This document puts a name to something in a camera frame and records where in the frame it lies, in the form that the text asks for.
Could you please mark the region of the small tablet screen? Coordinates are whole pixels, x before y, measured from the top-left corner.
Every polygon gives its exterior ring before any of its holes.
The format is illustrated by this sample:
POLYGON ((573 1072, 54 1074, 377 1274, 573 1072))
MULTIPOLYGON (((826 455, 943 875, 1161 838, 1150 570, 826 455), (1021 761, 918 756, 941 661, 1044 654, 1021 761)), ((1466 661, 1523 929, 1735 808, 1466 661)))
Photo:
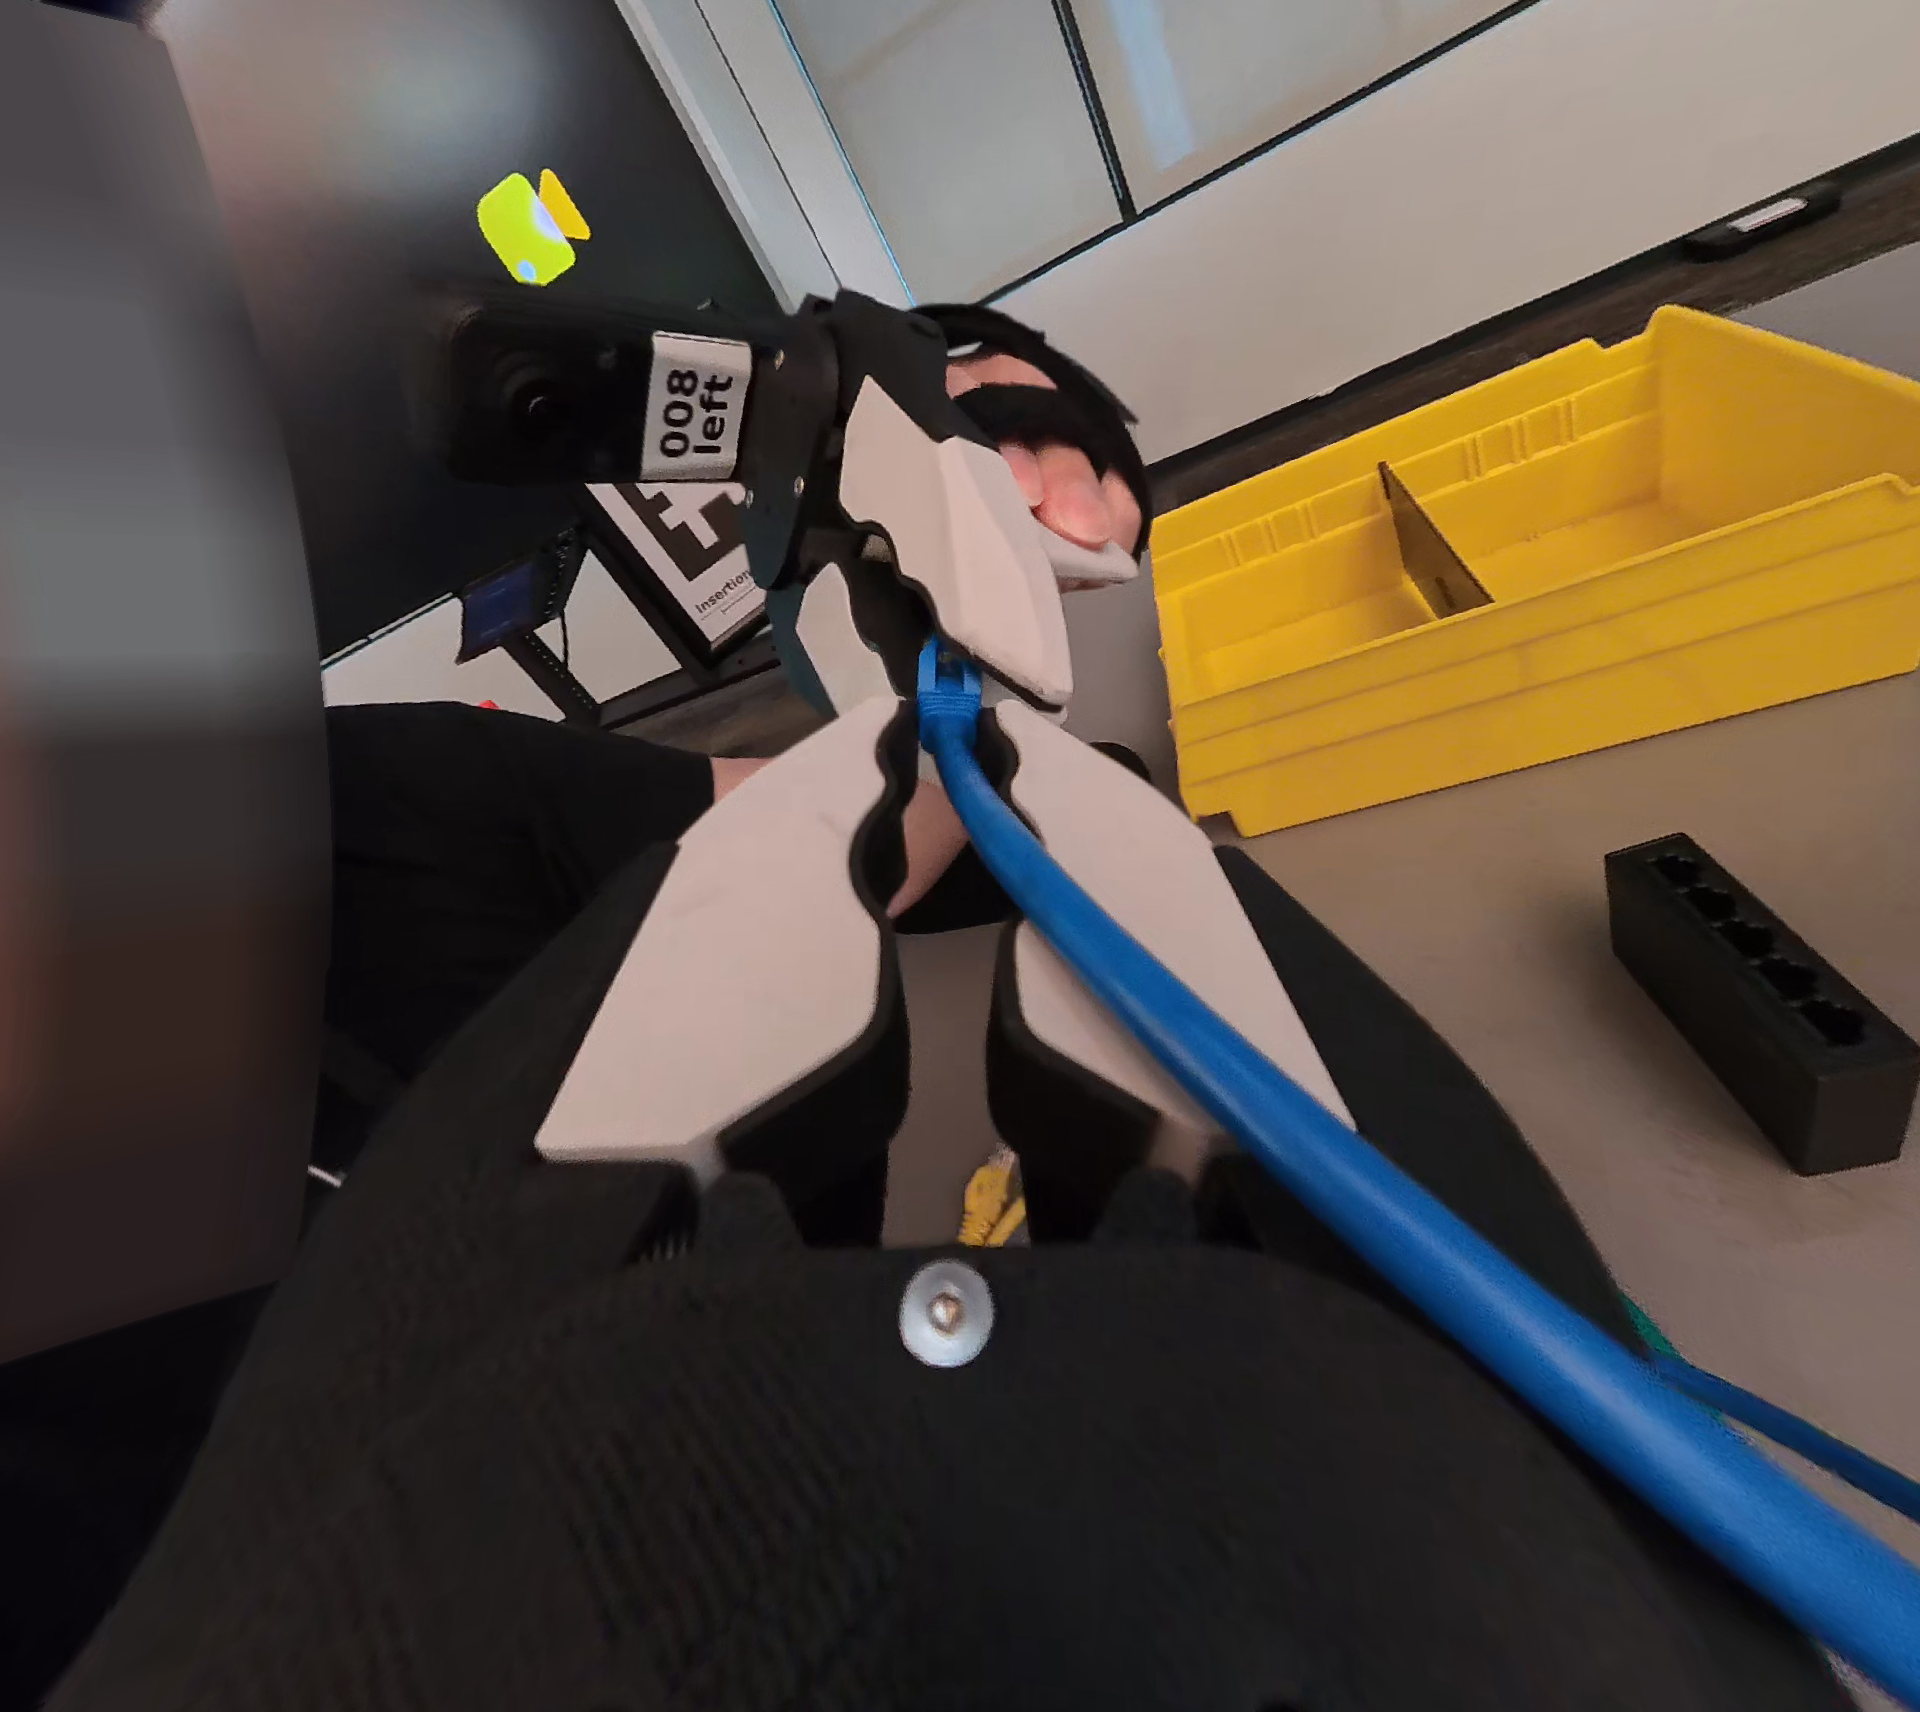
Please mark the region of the small tablet screen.
POLYGON ((541 556, 528 556, 482 575, 458 594, 457 665, 468 665, 508 642, 520 641, 548 621, 554 584, 552 569, 541 556))

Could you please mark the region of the small black wall device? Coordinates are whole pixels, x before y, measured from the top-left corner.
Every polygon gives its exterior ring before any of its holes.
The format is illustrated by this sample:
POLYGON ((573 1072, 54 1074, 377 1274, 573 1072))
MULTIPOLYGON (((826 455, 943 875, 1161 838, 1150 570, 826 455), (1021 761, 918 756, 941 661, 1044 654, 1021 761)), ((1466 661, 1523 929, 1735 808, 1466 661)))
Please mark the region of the small black wall device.
POLYGON ((1682 237, 1678 253, 1692 262, 1736 260, 1759 247, 1835 216, 1843 204, 1843 182, 1835 178, 1804 182, 1682 237))

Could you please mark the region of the yellow plastic bin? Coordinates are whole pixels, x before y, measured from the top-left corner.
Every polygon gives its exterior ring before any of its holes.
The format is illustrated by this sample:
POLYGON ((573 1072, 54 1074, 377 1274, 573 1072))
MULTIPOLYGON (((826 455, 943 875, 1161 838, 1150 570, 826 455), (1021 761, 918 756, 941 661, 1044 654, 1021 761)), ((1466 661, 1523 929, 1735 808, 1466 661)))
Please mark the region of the yellow plastic bin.
POLYGON ((1668 306, 1156 519, 1179 786, 1264 837, 1883 683, 1919 387, 1668 306))

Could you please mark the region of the person's left hand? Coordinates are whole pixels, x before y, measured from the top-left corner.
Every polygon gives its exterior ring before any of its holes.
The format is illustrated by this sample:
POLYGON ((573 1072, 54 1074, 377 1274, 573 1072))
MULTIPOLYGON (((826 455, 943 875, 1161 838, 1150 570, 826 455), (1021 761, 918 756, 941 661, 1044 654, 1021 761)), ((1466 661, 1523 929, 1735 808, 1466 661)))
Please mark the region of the person's left hand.
MULTIPOLYGON (((1009 353, 974 350, 950 358, 944 371, 949 399, 987 389, 997 392, 1057 392, 1044 369, 1009 353)), ((1007 462, 1026 511, 1039 525, 1069 545, 1101 553, 1124 548, 1138 555, 1143 537, 1140 500, 1112 469, 1070 445, 1004 437, 999 453, 1007 462)))

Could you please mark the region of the black ethernet switch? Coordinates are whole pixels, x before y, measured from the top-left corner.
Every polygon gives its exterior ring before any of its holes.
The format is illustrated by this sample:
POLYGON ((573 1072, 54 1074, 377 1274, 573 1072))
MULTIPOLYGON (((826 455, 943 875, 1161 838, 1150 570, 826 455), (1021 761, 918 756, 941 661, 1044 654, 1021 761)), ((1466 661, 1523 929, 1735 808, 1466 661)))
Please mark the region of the black ethernet switch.
POLYGON ((1787 1167, 1899 1163, 1919 1046, 1689 835, 1602 859, 1612 954, 1787 1167))

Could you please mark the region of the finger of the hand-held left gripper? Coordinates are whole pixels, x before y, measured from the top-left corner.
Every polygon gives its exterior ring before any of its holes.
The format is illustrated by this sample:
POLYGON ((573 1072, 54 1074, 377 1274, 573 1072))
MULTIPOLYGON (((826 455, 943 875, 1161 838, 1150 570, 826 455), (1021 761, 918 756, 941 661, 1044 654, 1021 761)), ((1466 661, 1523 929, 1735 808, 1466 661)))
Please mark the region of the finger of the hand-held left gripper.
POLYGON ((1035 520, 999 453, 934 439, 877 378, 844 422, 838 506, 881 534, 938 636, 1039 706, 1074 695, 1062 596, 1035 520))

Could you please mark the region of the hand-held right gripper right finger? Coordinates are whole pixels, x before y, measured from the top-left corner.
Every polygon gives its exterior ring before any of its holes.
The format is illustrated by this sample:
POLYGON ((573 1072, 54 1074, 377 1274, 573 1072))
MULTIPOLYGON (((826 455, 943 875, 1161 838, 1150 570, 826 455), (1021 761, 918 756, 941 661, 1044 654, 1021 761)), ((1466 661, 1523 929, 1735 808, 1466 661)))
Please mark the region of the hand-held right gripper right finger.
MULTIPOLYGON (((1214 845, 1148 781, 1024 705, 980 714, 980 764, 1069 879, 1333 1119, 1354 1129, 1214 845)), ((1032 1234, 1091 1234, 1138 1170, 1199 1182, 1229 1132, 1023 915, 999 942, 987 1099, 1032 1234)))

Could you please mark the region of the black stand legs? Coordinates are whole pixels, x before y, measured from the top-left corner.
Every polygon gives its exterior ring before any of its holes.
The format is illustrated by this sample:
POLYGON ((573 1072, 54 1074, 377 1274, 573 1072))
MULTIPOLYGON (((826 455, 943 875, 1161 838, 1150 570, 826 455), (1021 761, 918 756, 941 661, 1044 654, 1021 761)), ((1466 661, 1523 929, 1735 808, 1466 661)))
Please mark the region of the black stand legs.
POLYGON ((585 528, 570 527, 546 540, 508 576, 508 621, 503 651, 508 661, 573 724, 598 726, 604 703, 570 665, 569 606, 590 559, 585 528))

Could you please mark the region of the white sign black frame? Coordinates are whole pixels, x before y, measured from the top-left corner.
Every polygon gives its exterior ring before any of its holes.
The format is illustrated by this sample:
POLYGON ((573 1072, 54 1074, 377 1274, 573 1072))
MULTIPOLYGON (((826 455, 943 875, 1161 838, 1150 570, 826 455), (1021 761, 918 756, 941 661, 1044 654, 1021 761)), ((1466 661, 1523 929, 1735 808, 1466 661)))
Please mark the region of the white sign black frame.
POLYGON ((766 626, 732 483, 594 483, 590 546, 685 668, 710 671, 766 626))

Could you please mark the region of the large black wall screen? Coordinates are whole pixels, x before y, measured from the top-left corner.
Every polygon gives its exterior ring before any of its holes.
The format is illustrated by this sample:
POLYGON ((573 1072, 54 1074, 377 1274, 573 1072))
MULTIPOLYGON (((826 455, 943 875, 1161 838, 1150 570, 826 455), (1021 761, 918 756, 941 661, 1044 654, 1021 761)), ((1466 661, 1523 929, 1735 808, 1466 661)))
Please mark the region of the large black wall screen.
POLYGON ((562 531, 560 486, 460 483, 414 426, 422 301, 508 288, 477 204, 552 169, 566 291, 764 318, 746 235, 614 0, 162 0, 288 451, 322 656, 562 531))

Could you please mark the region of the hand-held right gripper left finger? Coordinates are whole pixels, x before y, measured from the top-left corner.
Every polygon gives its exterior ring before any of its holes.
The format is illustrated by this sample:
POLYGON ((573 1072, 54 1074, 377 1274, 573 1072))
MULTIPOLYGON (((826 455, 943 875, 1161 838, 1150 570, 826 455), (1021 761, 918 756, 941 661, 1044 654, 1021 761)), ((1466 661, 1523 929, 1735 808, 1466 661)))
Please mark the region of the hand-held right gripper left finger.
POLYGON ((807 1173, 889 1148, 914 783, 910 706, 869 699, 692 827, 541 1122, 544 1160, 807 1173))

